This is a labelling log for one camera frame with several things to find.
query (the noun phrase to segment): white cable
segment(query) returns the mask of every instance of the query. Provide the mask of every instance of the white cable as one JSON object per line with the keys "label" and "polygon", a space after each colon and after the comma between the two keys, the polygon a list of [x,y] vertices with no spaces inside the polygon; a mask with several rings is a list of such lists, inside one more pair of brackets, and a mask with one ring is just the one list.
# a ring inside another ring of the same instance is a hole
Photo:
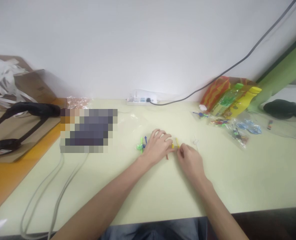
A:
{"label": "white cable", "polygon": [[[24,238],[24,239],[28,239],[28,240],[37,240],[37,239],[41,239],[41,238],[44,238],[44,237],[47,237],[48,235],[43,235],[43,236],[39,236],[39,237],[32,237],[32,236],[29,236],[26,234],[26,232],[23,230],[23,221],[24,221],[24,217],[29,209],[29,206],[34,198],[34,196],[36,195],[37,191],[39,190],[39,188],[42,186],[42,184],[45,182],[45,180],[47,180],[47,178],[59,167],[59,165],[61,164],[61,162],[63,161],[63,154],[61,154],[61,157],[60,157],[60,160],[57,164],[57,166],[43,179],[43,181],[40,183],[40,185],[37,187],[37,189],[35,190],[35,192],[33,193],[24,213],[23,213],[23,216],[22,216],[22,219],[21,219],[21,222],[20,222],[20,234],[21,236]],[[54,177],[58,174],[58,172],[60,171],[61,167],[58,169],[58,171],[55,173],[55,175],[51,178],[50,182],[54,179]]]}
{"label": "white cable", "polygon": [[[53,228],[54,228],[54,225],[55,225],[55,222],[56,222],[56,218],[57,218],[57,214],[58,214],[58,209],[59,209],[59,205],[60,205],[60,201],[63,197],[63,194],[65,192],[65,190],[67,189],[69,183],[71,182],[71,180],[74,178],[74,176],[77,174],[77,172],[80,170],[81,166],[85,163],[87,157],[88,157],[89,153],[85,153],[85,158],[80,161],[77,166],[74,168],[74,170],[72,171],[71,175],[69,176],[68,180],[66,181],[58,199],[57,199],[57,202],[55,204],[55,208],[54,208],[54,211],[53,211],[53,216],[52,216],[52,221],[51,221],[51,225],[50,225],[50,230],[48,232],[48,234],[46,235],[42,235],[42,236],[37,236],[37,237],[32,237],[30,235],[27,234],[27,229],[24,231],[23,230],[23,220],[24,220],[24,217],[25,217],[25,214],[26,212],[28,211],[28,208],[35,196],[35,194],[37,193],[37,191],[39,190],[39,188],[42,186],[42,184],[44,183],[44,181],[57,169],[57,167],[60,165],[60,163],[63,161],[63,153],[61,153],[61,157],[60,157],[60,161],[58,163],[58,165],[49,173],[49,175],[47,175],[44,180],[40,183],[40,185],[37,187],[37,189],[35,190],[34,194],[32,195],[28,205],[27,205],[27,208],[25,209],[24,211],[24,214],[22,216],[22,219],[21,219],[21,223],[20,223],[20,234],[21,236],[24,238],[24,239],[27,239],[27,240],[38,240],[38,239],[41,239],[41,238],[44,238],[44,237],[47,237],[48,240],[50,240],[51,238],[51,234],[52,234],[52,231],[53,231]],[[56,174],[51,178],[50,182],[54,179],[54,177],[57,175],[57,173],[60,171],[61,167],[59,168],[59,170],[56,172]]]}
{"label": "white cable", "polygon": [[196,136],[194,135],[194,137],[195,137],[195,139],[193,140],[193,144],[194,145],[196,145],[196,147],[197,147],[197,151],[199,152],[199,147],[198,147],[198,142],[199,142],[199,140],[198,139],[196,139]]}

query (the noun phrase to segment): hand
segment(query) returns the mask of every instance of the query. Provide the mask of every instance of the hand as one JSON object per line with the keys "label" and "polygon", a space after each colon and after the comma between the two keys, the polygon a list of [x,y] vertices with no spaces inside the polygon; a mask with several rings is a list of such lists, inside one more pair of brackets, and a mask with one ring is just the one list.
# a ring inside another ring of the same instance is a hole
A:
{"label": "hand", "polygon": [[171,135],[163,130],[153,130],[140,157],[144,158],[144,161],[149,162],[151,166],[160,162],[168,153],[175,151],[175,149],[171,148],[173,141],[171,139],[167,140],[169,137]]}
{"label": "hand", "polygon": [[181,144],[177,151],[180,166],[193,185],[202,184],[207,179],[200,154],[192,147]]}

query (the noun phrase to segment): person's left hand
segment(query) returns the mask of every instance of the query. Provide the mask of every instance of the person's left hand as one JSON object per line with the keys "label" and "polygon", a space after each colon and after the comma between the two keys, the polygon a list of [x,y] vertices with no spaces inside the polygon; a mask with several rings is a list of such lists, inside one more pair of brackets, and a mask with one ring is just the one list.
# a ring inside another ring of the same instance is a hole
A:
{"label": "person's left hand", "polygon": [[171,135],[163,130],[153,130],[141,157],[153,166],[160,162],[168,153],[175,152],[176,150],[171,148],[173,141],[168,139],[169,137]]}

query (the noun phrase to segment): orange package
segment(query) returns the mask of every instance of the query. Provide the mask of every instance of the orange package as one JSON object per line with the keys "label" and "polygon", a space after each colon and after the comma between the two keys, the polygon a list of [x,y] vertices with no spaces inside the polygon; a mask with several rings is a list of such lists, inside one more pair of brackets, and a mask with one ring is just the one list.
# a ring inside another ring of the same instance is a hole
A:
{"label": "orange package", "polygon": [[247,78],[221,76],[210,84],[200,104],[205,105],[208,110],[211,110],[222,94],[237,83],[242,83],[244,85],[241,91],[248,91],[251,87],[257,85],[255,82],[252,82]]}

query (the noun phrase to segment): green bottle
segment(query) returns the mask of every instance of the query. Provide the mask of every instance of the green bottle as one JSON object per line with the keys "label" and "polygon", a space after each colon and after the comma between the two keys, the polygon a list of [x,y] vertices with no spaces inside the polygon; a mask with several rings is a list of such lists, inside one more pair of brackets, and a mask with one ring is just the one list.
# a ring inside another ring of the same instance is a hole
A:
{"label": "green bottle", "polygon": [[230,107],[230,105],[234,102],[234,100],[238,97],[239,90],[244,85],[242,83],[237,83],[233,89],[228,90],[225,92],[217,104],[212,108],[210,113],[213,116],[220,116],[224,113],[224,111]]}

